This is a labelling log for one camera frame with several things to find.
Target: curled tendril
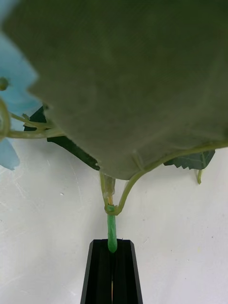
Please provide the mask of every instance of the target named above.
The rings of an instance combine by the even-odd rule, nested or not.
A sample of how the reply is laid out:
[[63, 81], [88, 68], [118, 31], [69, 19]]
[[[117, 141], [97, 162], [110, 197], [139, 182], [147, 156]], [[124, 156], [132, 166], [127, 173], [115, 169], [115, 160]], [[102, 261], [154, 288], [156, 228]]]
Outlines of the curled tendril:
[[[10, 123], [11, 118], [24, 122], [26, 126], [36, 128], [36, 130], [35, 131], [11, 130], [11, 123]], [[27, 118], [22, 118], [15, 114], [9, 113], [6, 104], [0, 98], [0, 141], [2, 141], [5, 137], [35, 139], [35, 138], [57, 137], [63, 135], [64, 133], [62, 131], [60, 131], [58, 128], [56, 128], [51, 124], [31, 122]]]

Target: white wall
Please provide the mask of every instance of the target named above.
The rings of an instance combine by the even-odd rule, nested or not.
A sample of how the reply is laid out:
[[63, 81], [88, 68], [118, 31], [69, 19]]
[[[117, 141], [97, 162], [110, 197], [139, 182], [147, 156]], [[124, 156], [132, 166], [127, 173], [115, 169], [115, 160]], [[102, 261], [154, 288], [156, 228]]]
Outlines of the white wall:
[[[0, 302], [80, 303], [89, 243], [107, 235], [98, 173], [45, 140], [15, 147], [21, 165], [0, 169]], [[116, 222], [135, 244], [145, 304], [228, 303], [227, 149], [200, 186], [188, 169], [148, 173]]]

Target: green stem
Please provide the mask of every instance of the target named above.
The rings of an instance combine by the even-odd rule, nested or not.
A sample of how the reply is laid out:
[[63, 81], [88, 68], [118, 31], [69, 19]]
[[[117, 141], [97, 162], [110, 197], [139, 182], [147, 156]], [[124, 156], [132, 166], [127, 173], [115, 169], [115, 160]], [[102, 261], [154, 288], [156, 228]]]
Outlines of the green stem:
[[160, 166], [164, 162], [168, 162], [171, 159], [179, 157], [179, 156], [188, 155], [188, 154], [194, 154], [194, 153], [200, 153], [200, 152], [205, 152], [205, 151], [215, 150], [215, 149], [220, 149], [220, 148], [226, 148], [227, 146], [228, 146], [228, 142], [227, 141], [226, 142], [217, 142], [217, 143], [214, 143], [214, 144], [205, 144], [205, 145], [202, 145], [202, 146], [194, 148], [194, 149], [189, 149], [189, 150], [186, 150], [186, 151], [180, 151], [180, 152], [176, 152], [176, 153], [170, 154], [170, 155], [165, 156], [165, 157], [161, 158], [160, 160], [158, 160], [158, 161], [156, 161], [156, 162], [154, 162], [152, 164], [149, 164], [148, 166], [146, 166], [144, 168], [144, 171], [138, 172], [138, 173], [136, 173], [134, 176], [132, 176], [130, 178], [130, 180], [128, 181], [128, 183], [127, 183], [127, 185], [126, 185], [126, 187], [125, 187], [125, 189], [123, 191], [123, 194], [121, 196], [119, 206], [115, 206], [114, 207], [114, 211], [112, 211], [112, 212], [109, 212], [107, 210], [106, 210], [106, 212], [109, 215], [119, 215], [121, 213], [121, 211], [123, 210], [123, 208], [124, 208], [127, 196], [129, 194], [129, 192], [131, 191], [133, 185], [144, 174], [146, 174], [146, 173], [150, 172], [151, 170], [157, 168], [158, 166]]
[[197, 182], [198, 182], [199, 185], [201, 184], [202, 172], [203, 172], [203, 170], [199, 170], [198, 171], [198, 175], [197, 175]]
[[[112, 212], [114, 206], [108, 205], [108, 211]], [[108, 215], [108, 249], [110, 252], [114, 253], [117, 250], [117, 237], [116, 237], [116, 225], [115, 216]]]
[[[115, 210], [115, 207], [113, 206], [115, 179], [100, 172], [100, 180], [101, 180], [101, 191], [104, 199], [104, 208], [106, 212], [113, 212]], [[108, 223], [108, 249], [110, 252], [114, 253], [117, 250], [115, 216], [108, 215], [107, 223]]]
[[36, 130], [36, 131], [14, 131], [10, 130], [7, 137], [10, 138], [23, 138], [23, 139], [37, 139], [37, 138], [49, 138], [64, 136], [64, 134], [58, 129], [49, 130]]
[[38, 128], [38, 129], [49, 129], [53, 128], [53, 125], [47, 124], [47, 123], [36, 123], [36, 122], [31, 122], [30, 120], [17, 116], [13, 113], [10, 113], [10, 116], [20, 122], [23, 122], [27, 127], [33, 127], [33, 128]]

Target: black holder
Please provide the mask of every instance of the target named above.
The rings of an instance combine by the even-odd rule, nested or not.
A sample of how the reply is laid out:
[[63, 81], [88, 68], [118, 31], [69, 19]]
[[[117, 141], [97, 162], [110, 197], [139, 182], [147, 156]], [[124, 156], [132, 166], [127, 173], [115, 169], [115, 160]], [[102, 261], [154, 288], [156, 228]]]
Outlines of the black holder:
[[134, 244], [121, 239], [117, 244], [111, 253], [107, 239], [90, 243], [81, 304], [143, 304]]

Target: serrated leaf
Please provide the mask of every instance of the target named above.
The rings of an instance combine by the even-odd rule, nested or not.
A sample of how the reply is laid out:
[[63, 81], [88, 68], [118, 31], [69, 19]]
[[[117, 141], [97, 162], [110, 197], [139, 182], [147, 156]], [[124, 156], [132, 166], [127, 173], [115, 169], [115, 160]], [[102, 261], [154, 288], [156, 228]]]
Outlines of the serrated leaf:
[[[41, 107], [38, 109], [31, 117], [30, 121], [37, 122], [37, 123], [45, 123], [46, 118], [44, 116], [44, 109]], [[25, 131], [33, 131], [35, 128], [25, 127]], [[100, 168], [97, 165], [97, 161], [85, 153], [81, 148], [79, 148], [75, 143], [73, 143], [70, 139], [68, 139], [66, 136], [60, 136], [60, 137], [50, 137], [47, 138], [48, 142], [56, 143], [60, 147], [63, 147], [70, 153], [72, 153], [74, 156], [82, 160], [84, 163], [86, 163], [88, 166], [95, 170], [99, 170]]]
[[180, 156], [165, 162], [164, 165], [165, 166], [175, 165], [177, 168], [182, 167], [183, 169], [189, 168], [189, 169], [203, 170], [210, 163], [214, 154], [215, 154], [215, 150]]
[[225, 0], [24, 0], [3, 30], [38, 72], [31, 92], [50, 119], [128, 180], [228, 144], [227, 15]]

